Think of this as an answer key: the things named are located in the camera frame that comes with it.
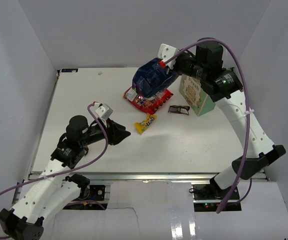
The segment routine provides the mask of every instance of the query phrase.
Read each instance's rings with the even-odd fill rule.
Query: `cardboard box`
[[[206,114],[215,108],[215,103],[212,101],[210,96],[202,90],[201,83],[198,79],[182,75],[180,79],[179,92],[197,116]]]

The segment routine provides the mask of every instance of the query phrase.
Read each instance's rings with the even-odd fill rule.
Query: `white table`
[[[116,146],[83,173],[217,173],[242,155],[241,144],[225,115],[216,107],[197,117],[168,113],[171,104],[187,105],[179,93],[180,80],[169,90],[174,96],[157,112],[157,119],[142,134],[134,127],[146,114],[137,110],[122,96],[131,86],[137,68],[79,68],[78,72],[62,72],[59,76],[45,127],[41,136],[32,173],[44,170],[59,137],[71,117],[84,115],[93,119],[87,106],[93,101],[108,104],[111,119],[126,127],[131,136]],[[89,154],[81,164],[94,159],[104,141],[89,146]]]

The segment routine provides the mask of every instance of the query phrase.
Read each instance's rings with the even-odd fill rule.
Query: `candy bar wrapper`
[[[156,115],[151,115],[151,114],[147,114],[146,116],[146,120],[142,121],[142,122],[136,122],[134,123],[134,126],[136,128],[136,130],[142,134],[144,133],[144,131],[149,127],[149,125],[151,125],[151,123],[156,119]]]
[[[173,93],[165,89],[163,92],[157,94],[155,97],[145,98],[137,94],[136,90],[130,87],[123,95],[133,106],[146,114],[155,114],[156,111],[167,102]]]
[[[169,106],[168,112],[174,114],[189,114],[190,106],[183,106],[183,105],[171,105]]]

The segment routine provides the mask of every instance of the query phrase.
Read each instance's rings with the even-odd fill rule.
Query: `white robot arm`
[[[178,54],[179,51],[173,46],[162,44],[157,54],[157,57],[162,60],[160,65],[168,68],[169,72],[173,74],[185,74],[198,79],[201,88],[229,120],[242,146],[245,145],[246,116],[250,116],[248,148],[246,161],[240,175],[241,179],[250,179],[286,153],[282,145],[275,145],[266,135],[253,110],[246,109],[246,99],[242,92],[243,85],[232,69],[222,67],[223,47],[219,43],[205,41],[205,43],[198,44],[195,55],[191,52]],[[220,196],[223,190],[233,185],[241,165],[241,159],[240,157],[234,160],[231,166],[210,180],[210,188],[215,195]]]
[[[117,145],[131,135],[126,128],[109,119],[113,110],[106,104],[98,104],[95,113],[105,130],[108,144]],[[47,167],[30,190],[10,210],[0,212],[3,231],[15,240],[39,240],[44,231],[43,225],[51,220],[63,207],[77,198],[85,198],[90,180],[74,174],[63,179],[88,153],[88,145],[104,139],[104,133],[96,122],[90,125],[86,117],[78,115],[70,119],[57,147],[51,154]]]

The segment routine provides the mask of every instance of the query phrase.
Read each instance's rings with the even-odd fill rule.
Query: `white box wall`
[[[288,1],[273,0],[241,56],[250,103],[265,132],[286,155],[266,169],[288,211]]]
[[[17,0],[0,0],[0,192],[23,180],[55,81],[56,71]],[[13,196],[0,197],[0,211]]]
[[[240,56],[269,0],[19,0],[56,69],[138,67],[214,37]]]

